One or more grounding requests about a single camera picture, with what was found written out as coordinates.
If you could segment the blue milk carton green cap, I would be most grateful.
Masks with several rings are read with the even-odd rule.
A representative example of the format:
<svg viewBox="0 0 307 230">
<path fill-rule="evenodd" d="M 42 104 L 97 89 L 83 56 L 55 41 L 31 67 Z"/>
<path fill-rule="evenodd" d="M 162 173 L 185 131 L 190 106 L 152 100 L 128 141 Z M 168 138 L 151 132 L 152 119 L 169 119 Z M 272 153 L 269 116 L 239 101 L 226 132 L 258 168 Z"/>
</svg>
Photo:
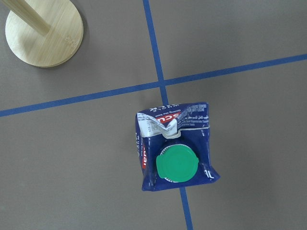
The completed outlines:
<svg viewBox="0 0 307 230">
<path fill-rule="evenodd" d="M 161 191 L 220 179 L 210 161 L 206 102 L 154 107 L 135 116 L 143 191 Z"/>
</svg>

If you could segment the round wooden stand with pole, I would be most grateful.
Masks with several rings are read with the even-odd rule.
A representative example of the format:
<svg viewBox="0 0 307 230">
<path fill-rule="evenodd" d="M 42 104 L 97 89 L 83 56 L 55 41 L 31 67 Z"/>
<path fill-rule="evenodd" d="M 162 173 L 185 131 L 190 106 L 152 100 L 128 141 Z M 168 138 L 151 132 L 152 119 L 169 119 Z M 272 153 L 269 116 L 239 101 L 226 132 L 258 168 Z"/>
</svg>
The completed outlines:
<svg viewBox="0 0 307 230">
<path fill-rule="evenodd" d="M 83 40 L 82 17 L 70 0 L 4 0 L 5 36 L 23 62 L 49 68 L 69 60 Z"/>
</svg>

